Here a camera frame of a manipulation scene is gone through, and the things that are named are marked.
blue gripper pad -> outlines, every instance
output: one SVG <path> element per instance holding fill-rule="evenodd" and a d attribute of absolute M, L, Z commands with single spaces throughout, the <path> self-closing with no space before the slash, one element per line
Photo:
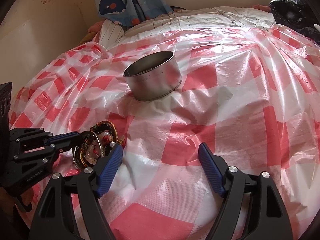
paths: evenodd
<path fill-rule="evenodd" d="M 214 163 L 211 154 L 212 153 L 206 149 L 204 144 L 199 145 L 199 161 L 202 165 L 204 173 L 206 174 L 213 191 L 223 198 L 226 190 L 223 187 L 222 174 L 220 173 L 217 165 Z"/>
<path fill-rule="evenodd" d="M 113 150 L 113 154 L 110 157 L 107 165 L 104 167 L 102 173 L 99 176 L 99 187 L 97 190 L 98 197 L 102 197 L 110 189 L 112 181 L 117 173 L 117 170 L 121 164 L 123 156 L 123 150 L 121 145 L 117 144 Z"/>

metal screw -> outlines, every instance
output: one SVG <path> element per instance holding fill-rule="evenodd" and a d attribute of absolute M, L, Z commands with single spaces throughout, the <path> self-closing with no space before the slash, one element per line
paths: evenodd
<path fill-rule="evenodd" d="M 110 142 L 110 147 L 113 148 L 114 146 L 116 146 L 115 142 Z"/>
<path fill-rule="evenodd" d="M 264 171 L 263 173 L 262 173 L 262 177 L 264 177 L 264 178 L 269 178 L 270 177 L 270 174 L 268 173 L 268 172 L 266 172 L 266 171 Z"/>
<path fill-rule="evenodd" d="M 54 173 L 53 175 L 52 175 L 52 178 L 53 179 L 58 179 L 60 177 L 60 173 Z"/>
<path fill-rule="evenodd" d="M 229 167 L 229 171 L 232 172 L 232 173 L 236 173 L 238 171 L 238 168 L 235 167 L 235 166 L 230 166 Z"/>
<path fill-rule="evenodd" d="M 85 168 L 85 169 L 84 169 L 84 173 L 89 174 L 89 173 L 91 173 L 91 172 L 93 172 L 93 168 L 91 168 L 91 167 L 88 167 L 88 168 Z"/>

metal pot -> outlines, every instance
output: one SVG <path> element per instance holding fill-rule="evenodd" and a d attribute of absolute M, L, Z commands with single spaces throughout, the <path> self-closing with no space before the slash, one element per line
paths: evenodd
<path fill-rule="evenodd" d="M 124 70 L 123 77 L 139 101 L 164 97 L 175 90 L 182 81 L 172 51 L 156 52 L 137 60 Z"/>

wrinkled plastic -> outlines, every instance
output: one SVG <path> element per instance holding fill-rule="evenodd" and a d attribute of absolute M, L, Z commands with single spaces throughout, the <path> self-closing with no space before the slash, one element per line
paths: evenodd
<path fill-rule="evenodd" d="M 314 27 L 319 22 L 304 0 L 273 0 L 270 8 L 276 23 L 285 25 L 320 45 L 320 32 Z"/>
<path fill-rule="evenodd" d="M 122 71 L 161 50 L 174 51 L 182 83 L 164 98 L 137 101 Z M 320 47 L 280 25 L 171 31 L 108 51 L 89 42 L 17 94 L 10 123 L 59 134 L 108 119 L 127 136 L 122 165 L 100 199 L 116 239 L 205 239 L 222 200 L 199 163 L 201 142 L 243 172 L 268 171 L 298 239 L 320 208 L 319 68 Z M 71 153 L 60 155 L 54 172 L 77 173 Z M 34 186 L 34 206 L 48 180 Z M 73 205 L 88 239 L 76 196 Z M 28 225 L 32 214 L 23 214 Z M 235 238 L 245 216 L 244 209 Z"/>

bedsheet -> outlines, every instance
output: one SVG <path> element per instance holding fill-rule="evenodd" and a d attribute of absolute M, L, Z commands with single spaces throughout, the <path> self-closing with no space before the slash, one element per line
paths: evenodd
<path fill-rule="evenodd" d="M 159 16 L 123 31 L 120 25 L 106 20 L 102 26 L 99 44 L 106 49 L 115 45 L 175 30 L 211 27 L 254 27 L 268 30 L 275 22 L 271 13 L 252 8 L 221 6 L 200 10 L 181 10 L 168 16 Z"/>
<path fill-rule="evenodd" d="M 122 72 L 161 50 L 174 51 L 182 83 L 164 98 L 139 102 Z M 201 142 L 243 172 L 268 171 L 298 239 L 320 208 L 319 68 L 320 47 L 281 25 L 172 30 L 109 50 L 89 42 L 19 91 L 10 124 L 59 134 L 110 120 L 126 135 L 123 163 L 100 199 L 117 240 L 205 239 L 221 199 L 199 163 Z M 76 174 L 71 153 L 60 154 L 53 170 Z M 33 187 L 33 206 L 48 180 Z M 89 239 L 77 196 L 72 200 Z M 32 215 L 22 214 L 28 225 Z"/>

